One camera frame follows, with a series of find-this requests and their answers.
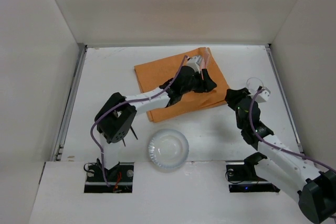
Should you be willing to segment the orange cloth napkin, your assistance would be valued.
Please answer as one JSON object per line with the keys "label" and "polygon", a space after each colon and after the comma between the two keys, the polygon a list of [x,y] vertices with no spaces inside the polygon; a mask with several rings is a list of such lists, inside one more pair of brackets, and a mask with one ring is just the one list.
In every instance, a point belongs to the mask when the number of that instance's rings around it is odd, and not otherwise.
{"label": "orange cloth napkin", "polygon": [[140,91],[142,93],[151,91],[174,77],[183,57],[201,55],[209,56],[207,71],[211,79],[217,84],[217,87],[209,93],[190,92],[182,96],[177,104],[165,109],[155,109],[147,112],[149,120],[157,123],[178,115],[189,113],[201,109],[210,109],[216,106],[226,104],[225,96],[229,85],[224,78],[212,52],[208,47],[200,47],[194,50],[162,58],[156,61],[144,63],[134,67],[137,76]]}

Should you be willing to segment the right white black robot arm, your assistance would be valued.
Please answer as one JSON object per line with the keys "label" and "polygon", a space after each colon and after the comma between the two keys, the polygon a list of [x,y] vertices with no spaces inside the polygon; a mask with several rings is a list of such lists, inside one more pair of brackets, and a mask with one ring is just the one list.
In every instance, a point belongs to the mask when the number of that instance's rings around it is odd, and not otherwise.
{"label": "right white black robot arm", "polygon": [[266,102],[268,89],[255,93],[247,88],[228,89],[225,101],[235,111],[244,141],[256,152],[244,162],[255,176],[265,179],[292,198],[312,223],[335,218],[335,169],[291,151],[260,120],[259,102]]}

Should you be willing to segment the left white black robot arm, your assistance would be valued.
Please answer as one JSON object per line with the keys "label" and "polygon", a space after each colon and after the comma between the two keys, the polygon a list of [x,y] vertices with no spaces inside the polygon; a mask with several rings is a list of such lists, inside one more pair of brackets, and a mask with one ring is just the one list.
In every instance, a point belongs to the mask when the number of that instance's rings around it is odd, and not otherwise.
{"label": "left white black robot arm", "polygon": [[136,115],[171,107],[189,92],[209,93],[216,87],[217,84],[211,79],[207,69],[194,70],[190,66],[181,66],[173,78],[149,92],[134,96],[123,96],[119,92],[111,95],[95,116],[90,129],[90,136],[100,149],[101,157],[97,159],[97,166],[102,174],[107,176],[119,162],[116,161],[107,168],[104,147],[95,138],[94,130],[103,136],[107,144],[118,143],[132,129]]}

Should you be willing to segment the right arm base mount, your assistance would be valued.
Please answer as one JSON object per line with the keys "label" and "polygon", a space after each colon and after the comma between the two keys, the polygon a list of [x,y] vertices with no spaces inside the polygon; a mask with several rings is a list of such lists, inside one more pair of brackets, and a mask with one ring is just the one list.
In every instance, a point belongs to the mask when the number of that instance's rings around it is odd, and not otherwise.
{"label": "right arm base mount", "polygon": [[267,157],[259,152],[243,161],[226,163],[225,178],[230,193],[279,193],[280,189],[257,176],[255,166]]}

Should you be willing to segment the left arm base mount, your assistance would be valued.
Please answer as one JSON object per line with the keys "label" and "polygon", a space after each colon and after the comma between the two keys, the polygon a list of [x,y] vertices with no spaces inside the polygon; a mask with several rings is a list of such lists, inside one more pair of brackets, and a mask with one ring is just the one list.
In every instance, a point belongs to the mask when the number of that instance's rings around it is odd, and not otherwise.
{"label": "left arm base mount", "polygon": [[128,194],[133,191],[134,163],[119,163],[110,170],[106,170],[107,186],[101,165],[86,163],[83,166],[86,172],[84,193],[87,194]]}

